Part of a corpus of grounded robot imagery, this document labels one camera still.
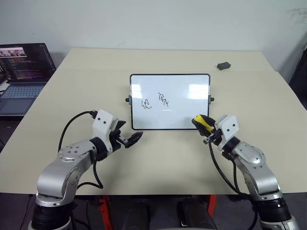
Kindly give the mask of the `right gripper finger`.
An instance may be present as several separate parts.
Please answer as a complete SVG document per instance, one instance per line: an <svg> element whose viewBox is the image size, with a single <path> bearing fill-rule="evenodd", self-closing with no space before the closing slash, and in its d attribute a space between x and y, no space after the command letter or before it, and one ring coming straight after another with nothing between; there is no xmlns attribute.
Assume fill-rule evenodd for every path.
<svg viewBox="0 0 307 230"><path fill-rule="evenodd" d="M197 128L199 131L200 135L204 137L205 131L209 131L210 133L212 132L212 127L209 126L207 123L204 122L203 119L192 119L193 125Z"/></svg>
<svg viewBox="0 0 307 230"><path fill-rule="evenodd" d="M204 120L205 123L207 123L209 126L214 126L215 124L215 120L208 117L208 116L205 116L205 115L200 115L202 117L202 119Z"/></svg>

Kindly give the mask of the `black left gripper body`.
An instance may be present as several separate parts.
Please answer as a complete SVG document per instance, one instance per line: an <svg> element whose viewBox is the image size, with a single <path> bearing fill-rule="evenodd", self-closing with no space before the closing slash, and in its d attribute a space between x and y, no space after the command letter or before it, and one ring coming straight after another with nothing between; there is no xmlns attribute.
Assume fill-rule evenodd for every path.
<svg viewBox="0 0 307 230"><path fill-rule="evenodd" d="M112 146L112 151L116 151L121 148L121 145L126 145L127 139L121 136L120 130L113 130L109 134L109 140Z"/></svg>

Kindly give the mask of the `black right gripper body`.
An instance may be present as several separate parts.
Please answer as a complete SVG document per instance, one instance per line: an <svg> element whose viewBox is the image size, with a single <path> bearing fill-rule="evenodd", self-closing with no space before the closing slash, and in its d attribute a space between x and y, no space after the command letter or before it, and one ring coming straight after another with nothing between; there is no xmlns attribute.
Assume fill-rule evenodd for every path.
<svg viewBox="0 0 307 230"><path fill-rule="evenodd" d="M216 130L215 128L212 131L212 133L205 131L205 139L203 142L205 144L213 143L214 145L218 146L222 141L222 131L221 129Z"/></svg>

